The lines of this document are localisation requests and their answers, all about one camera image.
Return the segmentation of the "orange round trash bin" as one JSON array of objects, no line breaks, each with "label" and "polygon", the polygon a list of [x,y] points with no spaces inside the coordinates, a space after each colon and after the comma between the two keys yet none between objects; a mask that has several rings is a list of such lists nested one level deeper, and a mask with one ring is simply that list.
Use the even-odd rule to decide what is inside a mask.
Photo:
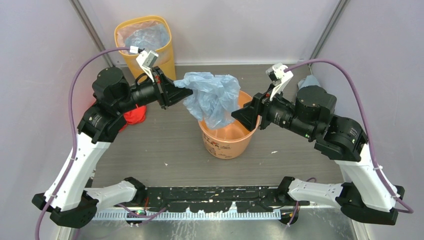
[{"label": "orange round trash bin", "polygon": [[198,125],[205,149],[214,157],[223,160],[240,156],[247,149],[256,131],[247,130],[237,120],[219,129],[208,128],[203,120]]}]

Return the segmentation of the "light blue trash bag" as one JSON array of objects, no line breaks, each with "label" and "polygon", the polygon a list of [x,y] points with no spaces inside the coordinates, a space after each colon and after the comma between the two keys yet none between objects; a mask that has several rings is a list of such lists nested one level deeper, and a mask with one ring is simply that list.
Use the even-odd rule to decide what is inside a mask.
[{"label": "light blue trash bag", "polygon": [[193,91],[183,100],[183,105],[198,121],[204,121],[209,129],[217,130],[232,124],[231,113],[238,110],[240,84],[229,74],[187,72],[174,85]]}]

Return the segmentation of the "yellow mesh trash bin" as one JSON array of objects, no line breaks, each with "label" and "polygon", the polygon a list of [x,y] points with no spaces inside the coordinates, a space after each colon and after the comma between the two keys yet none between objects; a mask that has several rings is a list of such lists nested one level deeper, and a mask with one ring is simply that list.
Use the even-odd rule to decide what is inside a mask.
[{"label": "yellow mesh trash bin", "polygon": [[172,34],[164,18],[144,16],[119,24],[114,31],[117,47],[135,46],[158,53],[154,63],[171,80],[176,79]]}]

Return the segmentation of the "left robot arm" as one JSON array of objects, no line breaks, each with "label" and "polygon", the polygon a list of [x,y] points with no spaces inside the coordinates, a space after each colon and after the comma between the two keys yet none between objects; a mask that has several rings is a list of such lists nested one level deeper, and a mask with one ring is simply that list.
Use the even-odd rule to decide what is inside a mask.
[{"label": "left robot arm", "polygon": [[88,188],[86,184],[101,156],[126,125],[125,113],[154,102],[165,109],[193,94],[191,89],[175,86],[157,66],[143,82],[134,85],[127,82],[120,68],[105,68],[92,89],[95,102],[77,126],[76,146],[52,186],[32,199],[61,227],[80,229],[104,209],[121,203],[138,207],[145,202],[146,187],[133,177],[103,188]]}]

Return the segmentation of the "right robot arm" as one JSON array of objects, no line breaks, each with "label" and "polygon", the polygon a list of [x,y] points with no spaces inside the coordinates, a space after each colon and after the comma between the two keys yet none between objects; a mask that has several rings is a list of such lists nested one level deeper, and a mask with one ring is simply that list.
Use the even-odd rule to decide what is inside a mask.
[{"label": "right robot arm", "polygon": [[276,190],[281,204],[316,202],[338,208],[360,223],[393,226],[399,211],[390,193],[402,197],[405,189],[399,185],[385,188],[373,166],[365,130],[357,121],[335,115],[336,102],[334,95],[312,85],[301,88],[295,102],[282,94],[257,93],[231,116],[248,131],[275,124],[306,138],[348,177],[344,183],[323,184],[286,176]]}]

